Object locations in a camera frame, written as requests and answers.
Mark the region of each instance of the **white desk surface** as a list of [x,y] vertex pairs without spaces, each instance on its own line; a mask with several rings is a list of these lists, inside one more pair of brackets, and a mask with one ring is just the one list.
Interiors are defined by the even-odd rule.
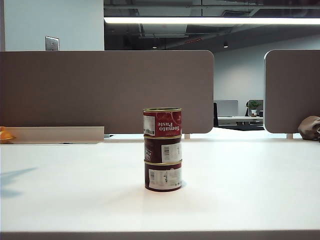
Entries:
[[263,120],[263,116],[218,116],[218,120],[240,120],[240,121],[256,121]]
[[137,137],[1,145],[1,238],[320,239],[319,142],[264,130],[192,134],[182,142],[183,188],[153,192]]

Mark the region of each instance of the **stacked cans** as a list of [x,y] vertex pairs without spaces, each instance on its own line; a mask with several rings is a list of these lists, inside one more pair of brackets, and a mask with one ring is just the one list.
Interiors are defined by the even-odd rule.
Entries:
[[181,188],[181,108],[143,110],[145,187],[157,192]]

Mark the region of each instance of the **bag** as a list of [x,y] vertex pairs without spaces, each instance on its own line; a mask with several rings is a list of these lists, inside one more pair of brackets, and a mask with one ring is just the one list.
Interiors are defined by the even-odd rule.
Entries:
[[320,137],[320,117],[308,116],[299,125],[298,132],[303,139],[318,139]]

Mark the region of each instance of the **fluorescent light fixture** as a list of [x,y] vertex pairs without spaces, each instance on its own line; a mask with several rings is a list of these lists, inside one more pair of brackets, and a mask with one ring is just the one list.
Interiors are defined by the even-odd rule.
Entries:
[[260,17],[113,17],[107,24],[212,24],[212,25],[320,25],[320,18],[260,18]]

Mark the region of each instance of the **potted plant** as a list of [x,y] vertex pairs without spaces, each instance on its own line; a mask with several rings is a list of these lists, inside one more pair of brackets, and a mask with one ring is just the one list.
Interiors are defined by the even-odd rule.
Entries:
[[251,116],[257,116],[257,107],[261,106],[261,103],[258,103],[256,100],[250,100],[246,103],[246,107],[251,110]]

